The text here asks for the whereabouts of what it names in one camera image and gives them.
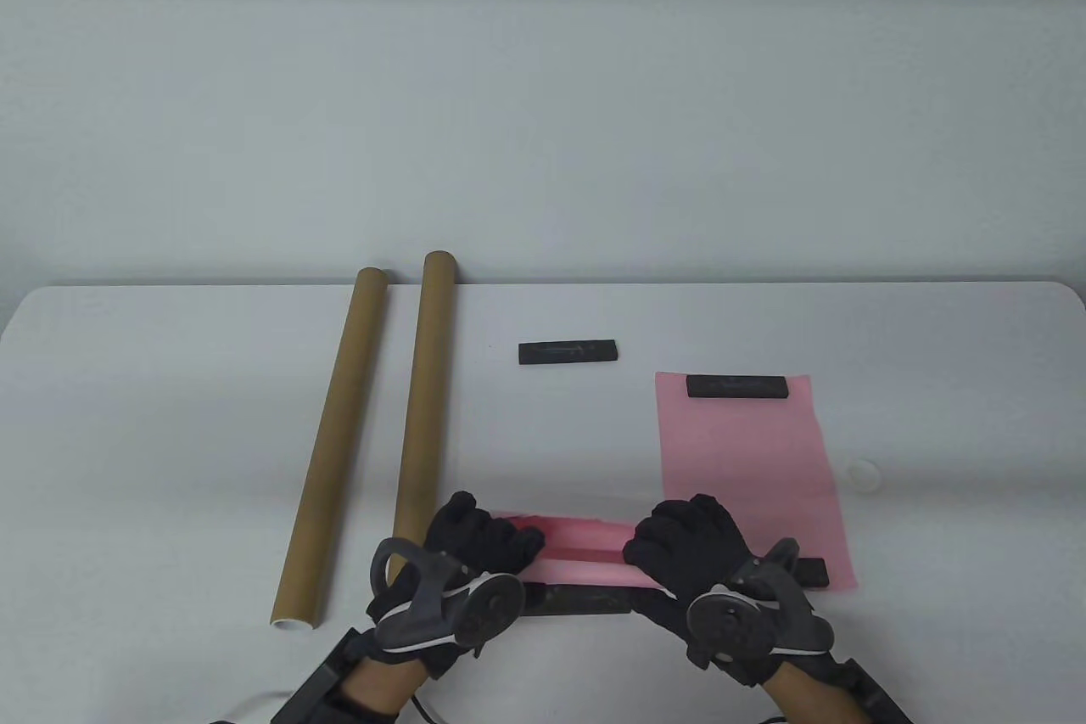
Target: folded pink paper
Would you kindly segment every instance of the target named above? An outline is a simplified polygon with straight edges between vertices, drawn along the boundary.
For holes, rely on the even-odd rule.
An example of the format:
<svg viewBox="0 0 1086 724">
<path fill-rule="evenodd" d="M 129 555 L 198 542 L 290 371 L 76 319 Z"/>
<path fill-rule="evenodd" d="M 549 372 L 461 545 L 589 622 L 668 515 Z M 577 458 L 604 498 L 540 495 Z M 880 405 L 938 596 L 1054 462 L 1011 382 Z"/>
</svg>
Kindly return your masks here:
<svg viewBox="0 0 1086 724">
<path fill-rule="evenodd" d="M 622 561 L 622 547 L 633 537 L 628 523 L 535 515 L 510 516 L 509 520 L 517 529 L 535 526 L 546 534 L 546 546 L 520 573 L 525 582 L 659 588 L 640 569 Z"/>
<path fill-rule="evenodd" d="M 788 378 L 786 399 L 692 399 L 686 374 L 657 373 L 656 409 L 667 498 L 714 495 L 755 554 L 795 537 L 831 588 L 856 587 L 809 376 Z"/>
</svg>

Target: finger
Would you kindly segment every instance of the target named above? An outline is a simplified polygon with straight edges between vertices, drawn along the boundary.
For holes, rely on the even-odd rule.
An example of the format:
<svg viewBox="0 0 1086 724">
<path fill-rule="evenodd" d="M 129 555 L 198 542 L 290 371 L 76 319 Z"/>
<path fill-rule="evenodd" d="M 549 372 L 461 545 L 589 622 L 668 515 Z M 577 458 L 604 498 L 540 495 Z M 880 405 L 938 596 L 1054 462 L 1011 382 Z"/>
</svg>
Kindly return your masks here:
<svg viewBox="0 0 1086 724">
<path fill-rule="evenodd" d="M 738 534 L 738 526 L 732 519 L 732 513 L 724 509 L 720 501 L 711 495 L 695 495 L 690 500 L 694 504 L 720 531 Z"/>
<path fill-rule="evenodd" d="M 478 534 L 490 523 L 490 512 L 485 509 L 472 509 L 456 524 L 457 533 L 463 535 Z"/>
<path fill-rule="evenodd" d="M 622 547 L 622 559 L 667 587 L 667 577 L 672 572 L 671 554 L 658 543 L 634 537 Z"/>
<path fill-rule="evenodd" d="M 630 608 L 680 639 L 689 640 L 686 611 L 677 600 L 655 588 L 631 588 Z"/>
<path fill-rule="evenodd" d="M 505 518 L 495 518 L 490 523 L 487 523 L 483 530 L 483 538 L 490 546 L 501 546 L 504 548 L 516 533 L 517 528 L 512 522 Z"/>
<path fill-rule="evenodd" d="M 686 531 L 686 526 L 683 526 L 674 518 L 653 516 L 637 523 L 636 529 L 633 531 L 633 536 L 640 537 L 642 541 L 658 543 L 667 550 L 675 550 L 675 546 L 683 538 L 690 536 L 690 531 Z"/>
<path fill-rule="evenodd" d="M 526 526 L 517 531 L 509 543 L 520 551 L 523 557 L 523 568 L 528 568 L 540 554 L 540 550 L 543 550 L 543 546 L 546 545 L 546 537 L 535 526 Z"/>
<path fill-rule="evenodd" d="M 446 522 L 458 523 L 464 520 L 465 516 L 475 509 L 475 495 L 462 490 L 451 496 L 449 503 L 446 503 L 438 511 L 438 515 L 441 516 Z"/>
<path fill-rule="evenodd" d="M 654 518 L 670 518 L 687 531 L 704 529 L 710 518 L 692 500 L 665 500 L 653 510 Z"/>
</svg>

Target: gloved hand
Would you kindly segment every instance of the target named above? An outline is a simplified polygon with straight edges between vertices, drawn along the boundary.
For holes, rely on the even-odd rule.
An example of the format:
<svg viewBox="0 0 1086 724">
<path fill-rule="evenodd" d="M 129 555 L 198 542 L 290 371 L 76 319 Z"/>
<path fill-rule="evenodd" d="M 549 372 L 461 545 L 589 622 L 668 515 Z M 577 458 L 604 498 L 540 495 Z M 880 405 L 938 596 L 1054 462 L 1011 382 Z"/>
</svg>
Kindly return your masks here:
<svg viewBox="0 0 1086 724">
<path fill-rule="evenodd" d="M 728 662 L 700 649 L 686 627 L 686 609 L 714 585 L 723 584 L 753 555 L 743 535 L 717 498 L 665 500 L 637 523 L 622 557 L 671 592 L 631 590 L 633 610 L 686 643 L 686 658 L 705 670 L 711 661 L 741 684 L 769 681 L 781 666 L 779 657 Z"/>
<path fill-rule="evenodd" d="M 543 543 L 542 531 L 517 530 L 504 518 L 492 518 L 490 512 L 477 508 L 471 493 L 457 492 L 433 516 L 422 548 L 442 550 L 477 573 L 519 574 L 535 559 Z M 417 588 L 418 571 L 407 563 L 389 589 L 374 598 L 366 613 L 377 623 L 392 608 L 409 602 Z M 409 655 L 375 655 L 374 658 L 388 662 L 419 659 L 431 677 L 440 678 L 467 652 L 467 648 L 446 644 Z"/>
</svg>

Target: white table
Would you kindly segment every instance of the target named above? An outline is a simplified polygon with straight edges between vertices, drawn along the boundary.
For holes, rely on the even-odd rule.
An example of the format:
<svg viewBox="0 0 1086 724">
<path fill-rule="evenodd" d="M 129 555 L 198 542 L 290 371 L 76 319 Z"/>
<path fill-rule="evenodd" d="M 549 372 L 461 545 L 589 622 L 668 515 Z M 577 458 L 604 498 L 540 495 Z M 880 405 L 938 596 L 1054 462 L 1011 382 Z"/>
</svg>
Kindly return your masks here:
<svg viewBox="0 0 1086 724">
<path fill-rule="evenodd" d="M 0 720 L 210 722 L 365 624 L 418 287 L 391 290 L 329 619 L 267 624 L 349 294 L 23 302 L 0 340 Z M 519 341 L 588 336 L 618 363 L 517 367 Z M 835 471 L 884 480 L 842 479 L 861 587 L 817 600 L 839 655 L 918 724 L 1082 720 L 1086 314 L 1065 287 L 460 287 L 454 370 L 446 492 L 624 520 L 660 495 L 656 370 L 810 373 Z M 424 695 L 453 724 L 771 712 L 636 617 L 522 621 Z"/>
</svg>

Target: brown cardboard tube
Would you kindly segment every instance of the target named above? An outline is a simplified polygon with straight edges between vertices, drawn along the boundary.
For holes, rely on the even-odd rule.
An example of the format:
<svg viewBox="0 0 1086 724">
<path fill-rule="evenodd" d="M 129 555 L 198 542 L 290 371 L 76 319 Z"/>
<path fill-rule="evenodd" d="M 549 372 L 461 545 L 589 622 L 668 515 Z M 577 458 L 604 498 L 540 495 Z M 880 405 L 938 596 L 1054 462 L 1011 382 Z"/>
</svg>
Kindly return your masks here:
<svg viewBox="0 0 1086 724">
<path fill-rule="evenodd" d="M 419 545 L 438 508 L 455 300 L 456 259 L 446 251 L 431 251 L 422 266 L 415 359 L 411 368 L 404 449 L 400 459 L 400 490 L 392 523 L 395 537 L 406 537 Z M 389 563 L 389 580 L 395 579 L 402 567 L 403 561 L 393 558 Z"/>
<path fill-rule="evenodd" d="M 316 627 L 324 615 L 358 429 L 374 381 L 388 285 L 380 269 L 363 269 L 354 281 L 272 608 L 272 624 L 277 627 Z"/>
</svg>

